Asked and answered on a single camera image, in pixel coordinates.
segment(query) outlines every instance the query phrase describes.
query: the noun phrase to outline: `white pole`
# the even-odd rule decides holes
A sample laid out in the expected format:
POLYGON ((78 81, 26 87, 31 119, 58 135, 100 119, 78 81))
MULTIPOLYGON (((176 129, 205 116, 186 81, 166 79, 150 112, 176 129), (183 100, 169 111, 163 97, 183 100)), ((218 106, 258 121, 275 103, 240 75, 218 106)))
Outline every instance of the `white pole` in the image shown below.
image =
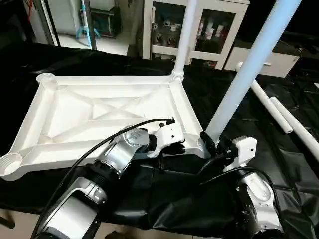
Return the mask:
MULTIPOLYGON (((241 65, 243 63, 240 62, 235 67, 236 71, 239 71, 241 65)), ((281 129, 286 133, 291 133, 293 129, 288 124, 288 122, 285 120, 285 118, 282 116, 282 114, 279 112, 279 110, 275 107, 275 105, 271 102, 267 94, 264 92, 264 90, 260 87, 258 82, 256 80, 253 81, 250 88, 253 90, 255 95, 258 97, 260 102, 265 106, 265 108, 268 110, 268 112, 271 114, 271 116, 275 119, 275 121, 278 123, 278 125, 281 127, 281 129)))
POLYGON ((206 132, 215 143, 243 100, 301 0, 277 0, 240 71, 231 83, 206 132))
POLYGON ((174 69, 171 73, 171 77, 174 80, 182 81, 184 79, 184 65, 187 58, 187 53, 189 50, 189 41, 191 32, 194 31, 193 22, 195 18, 197 0, 189 0, 185 16, 183 20, 183 27, 180 34, 179 44, 178 44, 178 53, 176 57, 176 62, 174 69))
POLYGON ((293 128, 296 135, 302 140, 305 146, 313 154, 319 162, 319 143, 312 137, 312 135, 302 126, 301 123, 284 107, 276 97, 270 97, 270 100, 277 107, 279 112, 285 117, 287 122, 293 128))

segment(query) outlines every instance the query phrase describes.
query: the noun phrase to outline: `white cabinet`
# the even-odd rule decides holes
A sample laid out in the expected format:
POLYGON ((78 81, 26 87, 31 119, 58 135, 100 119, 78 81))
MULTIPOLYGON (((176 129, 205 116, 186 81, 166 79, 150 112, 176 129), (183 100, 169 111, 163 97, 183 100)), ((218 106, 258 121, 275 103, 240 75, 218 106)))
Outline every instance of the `white cabinet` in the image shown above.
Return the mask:
MULTIPOLYGON (((145 0, 144 59, 150 59, 151 53, 177 55, 187 3, 188 0, 145 0)), ((248 0, 198 0, 186 64, 193 59, 211 61, 216 69, 222 69, 249 3, 248 0)))

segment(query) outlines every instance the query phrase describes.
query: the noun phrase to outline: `drawer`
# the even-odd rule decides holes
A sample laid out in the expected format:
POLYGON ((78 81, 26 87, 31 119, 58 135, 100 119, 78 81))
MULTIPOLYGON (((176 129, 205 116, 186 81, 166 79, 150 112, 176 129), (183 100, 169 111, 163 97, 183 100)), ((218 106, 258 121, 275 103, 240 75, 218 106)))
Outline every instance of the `drawer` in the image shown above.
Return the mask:
MULTIPOLYGON (((244 62, 250 49, 234 47, 226 63, 225 70, 235 70, 239 62, 244 62)), ((267 76, 286 77, 299 56, 292 56, 280 53, 271 53, 267 62, 264 64, 260 74, 267 76)))

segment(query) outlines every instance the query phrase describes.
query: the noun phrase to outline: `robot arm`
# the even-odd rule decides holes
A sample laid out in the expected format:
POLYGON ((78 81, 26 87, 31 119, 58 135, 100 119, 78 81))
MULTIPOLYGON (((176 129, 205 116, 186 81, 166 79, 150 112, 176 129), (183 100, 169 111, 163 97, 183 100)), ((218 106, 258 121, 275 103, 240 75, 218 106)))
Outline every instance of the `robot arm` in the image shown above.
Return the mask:
MULTIPOLYGON (((201 138, 208 152, 222 161, 224 172, 245 167, 255 157, 257 141, 254 138, 221 140, 218 146, 212 145, 205 133, 201 138)), ((177 123, 163 126, 151 134, 136 128, 114 138, 89 167, 87 174, 77 178, 46 213, 35 238, 92 239, 100 226, 100 208, 108 202, 110 191, 117 188, 117 182, 134 157, 138 153, 157 157, 164 148, 183 141, 177 123)), ((270 230, 282 232, 272 188, 256 173, 239 172, 241 180, 236 190, 250 237, 270 230)))
POLYGON ((107 203, 137 152, 157 157, 162 149, 184 141, 181 126, 172 123, 148 134, 136 128, 116 137, 51 207, 40 223, 37 239, 91 239, 100 226, 98 212, 107 203))

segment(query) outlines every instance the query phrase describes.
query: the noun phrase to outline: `black plastic sheet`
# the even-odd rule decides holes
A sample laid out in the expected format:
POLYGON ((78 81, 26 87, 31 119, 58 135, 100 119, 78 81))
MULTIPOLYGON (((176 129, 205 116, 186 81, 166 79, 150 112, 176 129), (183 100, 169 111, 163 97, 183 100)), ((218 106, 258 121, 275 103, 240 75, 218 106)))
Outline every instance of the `black plastic sheet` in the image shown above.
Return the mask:
MULTIPOLYGON (((21 126, 38 88, 38 74, 168 75, 173 68, 171 62, 40 44, 12 46, 1 52, 1 58, 5 59, 0 66, 1 126, 6 132, 1 155, 8 152, 21 126)), ((183 85, 203 129, 233 78, 232 72, 186 66, 183 85)), ((319 90, 313 83, 265 76, 258 82, 319 139, 319 90)), ((287 237, 315 239, 319 235, 319 164, 298 137, 285 135, 251 91, 225 135, 257 139, 257 154, 249 166, 264 170, 276 185, 287 237)), ((159 169, 156 159, 131 165, 121 181, 116 203, 105 211, 104 221, 203 237, 243 238, 235 177, 199 187, 195 174, 204 163, 202 159, 176 156, 161 163, 164 170, 159 169)), ((13 182, 0 179, 0 207, 40 213, 65 172, 31 172, 13 182)))

